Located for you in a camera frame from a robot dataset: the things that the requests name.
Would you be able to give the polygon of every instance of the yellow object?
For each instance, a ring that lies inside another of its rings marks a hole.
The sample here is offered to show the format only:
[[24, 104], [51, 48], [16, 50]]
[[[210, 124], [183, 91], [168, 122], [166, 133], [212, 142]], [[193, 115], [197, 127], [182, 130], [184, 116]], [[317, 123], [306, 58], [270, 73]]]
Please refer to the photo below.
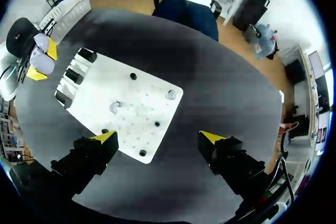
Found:
[[30, 66], [28, 69], [27, 77], [32, 78], [35, 81], [45, 80], [48, 78], [45, 74], [36, 71], [32, 66]]
[[227, 139], [227, 137], [222, 137], [222, 136], [218, 136], [215, 134], [211, 134], [205, 131], [200, 131], [207, 139], [210, 140], [210, 142], [212, 142], [213, 144], [215, 144], [216, 141], [221, 140], [221, 139]]
[[104, 133], [98, 136], [93, 136], [90, 137], [91, 139], [95, 139], [95, 140], [99, 140], [101, 141], [101, 144], [103, 144], [105, 142], [106, 139], [108, 139], [111, 135], [113, 135], [115, 133], [115, 131], [110, 131], [108, 133]]
[[48, 37], [48, 39], [49, 39], [49, 47], [48, 47], [48, 50], [47, 50], [47, 55], [51, 59], [57, 60], [57, 50], [56, 50], [57, 44], [50, 37]]

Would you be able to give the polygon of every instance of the white wall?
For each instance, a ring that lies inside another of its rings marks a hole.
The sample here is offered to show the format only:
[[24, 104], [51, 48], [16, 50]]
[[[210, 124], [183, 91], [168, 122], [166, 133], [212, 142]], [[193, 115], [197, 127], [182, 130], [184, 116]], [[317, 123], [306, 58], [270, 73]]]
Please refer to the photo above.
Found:
[[17, 19], [26, 17], [35, 23], [41, 21], [49, 10], [46, 0], [10, 0], [0, 23], [0, 43], [6, 40], [9, 29]]
[[299, 43], [304, 52], [318, 51], [323, 66], [330, 64], [327, 43], [309, 0], [270, 0], [260, 22], [278, 30], [278, 45]]

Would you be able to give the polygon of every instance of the jeans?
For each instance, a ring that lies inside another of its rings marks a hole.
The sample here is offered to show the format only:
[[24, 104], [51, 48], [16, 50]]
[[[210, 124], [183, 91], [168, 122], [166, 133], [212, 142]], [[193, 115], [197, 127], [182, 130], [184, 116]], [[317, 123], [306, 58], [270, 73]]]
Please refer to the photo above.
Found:
[[218, 41], [217, 22], [210, 8], [205, 5], [186, 0], [163, 0], [154, 10], [153, 16], [186, 25]]

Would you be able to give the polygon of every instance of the black trash bin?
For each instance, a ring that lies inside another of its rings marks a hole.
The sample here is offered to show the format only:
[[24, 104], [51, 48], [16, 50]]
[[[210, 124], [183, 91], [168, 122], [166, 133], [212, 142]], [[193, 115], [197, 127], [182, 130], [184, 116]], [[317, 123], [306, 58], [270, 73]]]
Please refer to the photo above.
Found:
[[241, 31], [246, 31], [250, 24], [255, 25], [267, 11], [270, 0], [243, 0], [232, 23]]

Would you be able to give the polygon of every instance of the desk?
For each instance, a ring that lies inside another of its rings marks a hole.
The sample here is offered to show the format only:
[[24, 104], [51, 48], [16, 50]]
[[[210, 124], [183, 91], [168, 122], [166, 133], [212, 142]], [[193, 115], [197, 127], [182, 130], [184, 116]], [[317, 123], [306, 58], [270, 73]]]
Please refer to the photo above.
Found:
[[281, 97], [244, 58], [180, 24], [128, 11], [93, 9], [58, 46], [47, 80], [26, 79], [16, 98], [18, 119], [33, 156], [47, 168], [92, 133], [64, 110], [55, 89], [80, 47], [148, 72], [184, 90], [153, 161], [117, 152], [74, 201], [116, 217], [220, 223], [242, 202], [214, 176], [197, 150], [199, 130], [236, 136], [248, 154], [268, 162], [281, 118]]

